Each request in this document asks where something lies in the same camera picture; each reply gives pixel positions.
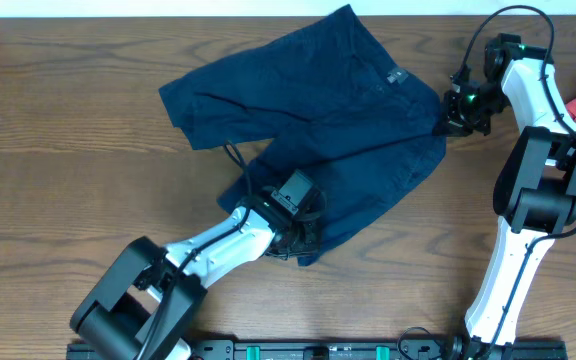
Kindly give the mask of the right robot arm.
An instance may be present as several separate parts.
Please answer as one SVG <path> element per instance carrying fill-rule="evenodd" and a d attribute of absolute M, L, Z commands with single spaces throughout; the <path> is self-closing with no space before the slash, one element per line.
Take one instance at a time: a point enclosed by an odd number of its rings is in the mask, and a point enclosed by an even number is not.
<path fill-rule="evenodd" d="M 493 191 L 498 232 L 492 258 L 467 310 L 466 333 L 444 348 L 446 359 L 564 359 L 561 340 L 520 340 L 517 320 L 534 275 L 555 240 L 576 220 L 576 123 L 554 80 L 547 48 L 500 33 L 484 53 L 486 81 L 468 66 L 451 78 L 436 136 L 487 135 L 491 118 L 511 107 L 520 136 Z"/>

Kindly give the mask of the navy blue shorts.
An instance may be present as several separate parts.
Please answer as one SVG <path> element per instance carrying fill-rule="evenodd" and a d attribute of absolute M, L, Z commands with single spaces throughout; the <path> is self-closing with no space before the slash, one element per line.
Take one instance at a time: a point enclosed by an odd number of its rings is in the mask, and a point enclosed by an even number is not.
<path fill-rule="evenodd" d="M 327 199 L 322 252 L 388 212 L 446 153 L 445 138 L 433 134 L 437 93 L 400 67 L 350 6 L 197 68 L 159 94 L 195 150 L 266 142 L 248 175 L 220 195 L 223 210 L 306 173 Z"/>

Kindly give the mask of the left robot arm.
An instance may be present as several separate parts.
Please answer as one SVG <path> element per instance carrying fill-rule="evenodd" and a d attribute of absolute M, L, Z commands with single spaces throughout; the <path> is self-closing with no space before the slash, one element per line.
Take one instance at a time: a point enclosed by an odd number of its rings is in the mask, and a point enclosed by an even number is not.
<path fill-rule="evenodd" d="M 262 256 L 309 256 L 321 245 L 325 193 L 304 172 L 281 186 L 249 192 L 224 221 L 159 246 L 132 241 L 70 319 L 102 359 L 188 359 L 183 336 L 208 288 Z"/>

